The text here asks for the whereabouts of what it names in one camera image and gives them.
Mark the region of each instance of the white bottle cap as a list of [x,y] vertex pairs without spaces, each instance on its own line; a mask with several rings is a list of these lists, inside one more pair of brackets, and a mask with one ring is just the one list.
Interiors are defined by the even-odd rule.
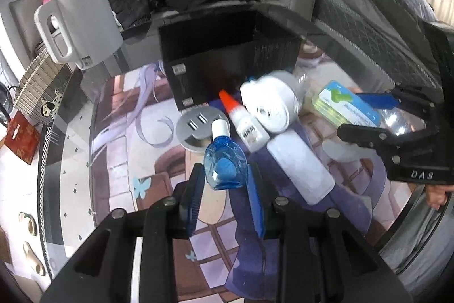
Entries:
[[230,137],[228,122],[226,120],[222,120],[221,118],[218,120],[214,120],[213,123],[211,124],[211,129],[213,132],[213,140],[218,136]]

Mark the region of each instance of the red packet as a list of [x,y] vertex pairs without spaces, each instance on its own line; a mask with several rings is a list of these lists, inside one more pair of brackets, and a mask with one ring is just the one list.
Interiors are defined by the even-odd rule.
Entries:
[[41,134],[30,124],[25,116],[17,111],[8,125],[5,145],[25,163],[31,164],[38,148]]

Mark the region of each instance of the open storage box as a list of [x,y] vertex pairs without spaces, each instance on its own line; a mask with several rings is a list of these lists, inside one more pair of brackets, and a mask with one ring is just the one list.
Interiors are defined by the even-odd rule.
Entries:
[[292,72],[301,39],[256,10],[219,12],[159,28],[164,70],[179,110],[273,70]]

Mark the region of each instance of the blue bottle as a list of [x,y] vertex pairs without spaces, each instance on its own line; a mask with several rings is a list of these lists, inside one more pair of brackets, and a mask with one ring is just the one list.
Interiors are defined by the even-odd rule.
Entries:
[[247,161],[244,152],[230,138],[228,124],[219,119],[212,123],[213,142],[203,158],[208,184],[214,190],[246,186]]

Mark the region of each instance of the orange cap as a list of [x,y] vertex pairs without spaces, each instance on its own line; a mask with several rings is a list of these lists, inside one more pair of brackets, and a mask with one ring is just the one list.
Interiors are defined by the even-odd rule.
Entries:
[[227,93],[225,90],[221,90],[219,92],[219,97],[227,111],[227,114],[229,114],[231,111],[233,111],[234,108],[236,108],[240,105],[240,103],[238,103],[235,99],[233,99],[233,97],[229,93]]

